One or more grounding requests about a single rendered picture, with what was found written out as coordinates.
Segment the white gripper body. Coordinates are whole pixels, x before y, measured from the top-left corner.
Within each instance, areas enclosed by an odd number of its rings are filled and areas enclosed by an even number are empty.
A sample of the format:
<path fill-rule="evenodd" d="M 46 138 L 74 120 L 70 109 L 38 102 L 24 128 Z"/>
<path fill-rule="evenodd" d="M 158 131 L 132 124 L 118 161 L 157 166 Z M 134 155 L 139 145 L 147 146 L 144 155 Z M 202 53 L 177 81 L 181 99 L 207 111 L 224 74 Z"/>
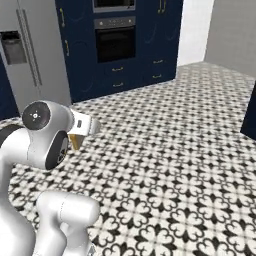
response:
<path fill-rule="evenodd" d="M 88 117 L 88 134 L 94 135 L 100 132 L 101 123 L 98 119 L 93 118 L 92 116 Z"/>

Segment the navy counter cabinet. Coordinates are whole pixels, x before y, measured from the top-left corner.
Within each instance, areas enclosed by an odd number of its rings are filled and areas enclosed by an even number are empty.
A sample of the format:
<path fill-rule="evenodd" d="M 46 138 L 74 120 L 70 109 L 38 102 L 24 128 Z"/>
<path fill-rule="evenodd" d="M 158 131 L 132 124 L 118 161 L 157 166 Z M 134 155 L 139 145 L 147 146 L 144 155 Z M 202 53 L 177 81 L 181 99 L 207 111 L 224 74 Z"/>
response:
<path fill-rule="evenodd" d="M 256 141 L 256 81 L 240 132 Z"/>

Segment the tan wooden object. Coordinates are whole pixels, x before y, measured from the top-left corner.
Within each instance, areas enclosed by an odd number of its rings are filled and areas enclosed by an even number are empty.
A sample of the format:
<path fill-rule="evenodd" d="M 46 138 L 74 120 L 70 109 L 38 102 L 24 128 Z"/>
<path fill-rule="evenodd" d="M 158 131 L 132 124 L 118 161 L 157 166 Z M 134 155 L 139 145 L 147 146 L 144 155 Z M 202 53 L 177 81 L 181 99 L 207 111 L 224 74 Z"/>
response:
<path fill-rule="evenodd" d="M 71 141 L 72 148 L 74 150 L 79 150 L 83 143 L 84 137 L 82 135 L 69 134 L 69 139 Z"/>

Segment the navy cupboard run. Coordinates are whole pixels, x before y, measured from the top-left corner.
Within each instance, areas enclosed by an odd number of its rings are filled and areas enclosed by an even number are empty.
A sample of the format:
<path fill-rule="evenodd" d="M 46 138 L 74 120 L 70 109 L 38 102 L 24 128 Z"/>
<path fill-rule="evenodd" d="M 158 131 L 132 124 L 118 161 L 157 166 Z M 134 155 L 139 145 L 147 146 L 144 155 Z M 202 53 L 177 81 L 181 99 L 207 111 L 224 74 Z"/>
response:
<path fill-rule="evenodd" d="M 176 77 L 184 0 L 136 0 L 134 11 L 94 13 L 92 0 L 55 0 L 71 100 L 81 102 Z M 136 18 L 133 58 L 99 63 L 94 20 Z"/>

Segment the navy cabinet beside fridge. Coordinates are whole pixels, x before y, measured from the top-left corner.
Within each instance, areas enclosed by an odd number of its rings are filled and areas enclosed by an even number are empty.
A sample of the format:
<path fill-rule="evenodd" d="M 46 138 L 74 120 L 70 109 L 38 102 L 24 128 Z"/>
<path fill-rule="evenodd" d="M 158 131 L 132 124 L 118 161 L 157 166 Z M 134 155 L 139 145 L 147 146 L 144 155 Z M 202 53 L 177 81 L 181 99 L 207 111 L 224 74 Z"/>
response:
<path fill-rule="evenodd" d="M 0 55 L 0 121 L 13 117 L 19 117 L 19 111 Z"/>

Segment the silver fridge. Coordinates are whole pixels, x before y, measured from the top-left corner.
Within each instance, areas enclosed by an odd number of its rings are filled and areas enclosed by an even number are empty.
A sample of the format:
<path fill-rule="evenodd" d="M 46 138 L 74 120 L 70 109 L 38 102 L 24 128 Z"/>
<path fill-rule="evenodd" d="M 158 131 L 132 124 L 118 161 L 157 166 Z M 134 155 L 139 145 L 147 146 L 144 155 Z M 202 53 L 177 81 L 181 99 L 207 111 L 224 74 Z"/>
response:
<path fill-rule="evenodd" d="M 0 0 L 0 55 L 19 110 L 71 104 L 55 0 Z"/>

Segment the black built-in microwave oven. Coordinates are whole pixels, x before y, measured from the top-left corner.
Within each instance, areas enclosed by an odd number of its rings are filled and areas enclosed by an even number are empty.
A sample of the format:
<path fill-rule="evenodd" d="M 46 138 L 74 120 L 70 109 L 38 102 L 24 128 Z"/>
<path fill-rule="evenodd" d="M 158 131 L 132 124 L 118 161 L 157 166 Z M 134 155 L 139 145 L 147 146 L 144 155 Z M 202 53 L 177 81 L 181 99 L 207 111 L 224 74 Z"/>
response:
<path fill-rule="evenodd" d="M 92 0 L 94 13 L 134 11 L 136 0 Z"/>

